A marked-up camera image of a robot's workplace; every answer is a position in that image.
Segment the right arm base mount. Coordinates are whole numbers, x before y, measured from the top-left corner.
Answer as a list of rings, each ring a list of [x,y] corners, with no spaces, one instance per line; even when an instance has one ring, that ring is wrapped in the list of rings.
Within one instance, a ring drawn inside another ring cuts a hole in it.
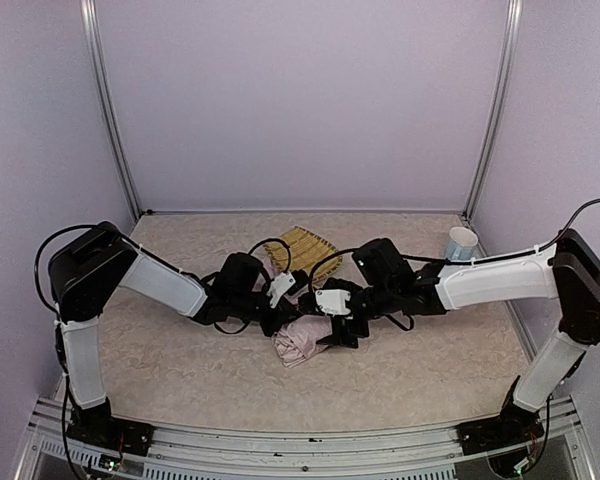
[[[504,402],[497,415],[463,422],[456,431],[464,455],[518,445],[545,434],[538,411],[522,409],[511,399]]]

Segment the pink folding umbrella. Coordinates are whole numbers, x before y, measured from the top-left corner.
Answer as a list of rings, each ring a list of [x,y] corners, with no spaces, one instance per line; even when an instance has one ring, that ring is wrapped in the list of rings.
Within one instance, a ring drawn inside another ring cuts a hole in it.
[[[326,316],[303,314],[273,335],[273,346],[285,368],[293,368],[327,349],[318,341],[332,333]]]

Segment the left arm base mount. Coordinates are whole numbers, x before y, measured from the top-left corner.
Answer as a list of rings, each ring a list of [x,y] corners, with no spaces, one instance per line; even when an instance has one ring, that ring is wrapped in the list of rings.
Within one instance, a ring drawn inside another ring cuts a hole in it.
[[[67,436],[85,444],[120,454],[146,457],[153,439],[154,426],[112,415],[108,398],[92,408],[72,409]]]

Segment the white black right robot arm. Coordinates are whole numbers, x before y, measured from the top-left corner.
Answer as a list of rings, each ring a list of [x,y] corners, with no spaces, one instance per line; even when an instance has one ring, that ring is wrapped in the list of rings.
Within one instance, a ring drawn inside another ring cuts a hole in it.
[[[561,319],[512,387],[517,411],[536,412],[600,343],[600,260],[573,229],[526,251],[465,261],[439,259],[414,270],[388,238],[351,250],[367,285],[329,280],[310,287],[307,304],[332,319],[330,346],[354,348],[368,323],[397,312],[437,316],[464,307],[527,298],[556,299]]]

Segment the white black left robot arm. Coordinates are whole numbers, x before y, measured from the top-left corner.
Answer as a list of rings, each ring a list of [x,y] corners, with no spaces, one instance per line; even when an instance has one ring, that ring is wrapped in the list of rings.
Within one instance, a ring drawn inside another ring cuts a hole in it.
[[[119,289],[215,329],[229,318],[245,326],[257,323],[267,337],[301,315],[287,297],[296,285],[291,270],[273,276],[250,252],[232,253],[219,271],[199,277],[148,251],[110,222],[77,229],[80,236],[51,256],[47,272],[59,359],[68,379],[68,396],[79,410],[108,403],[98,324]]]

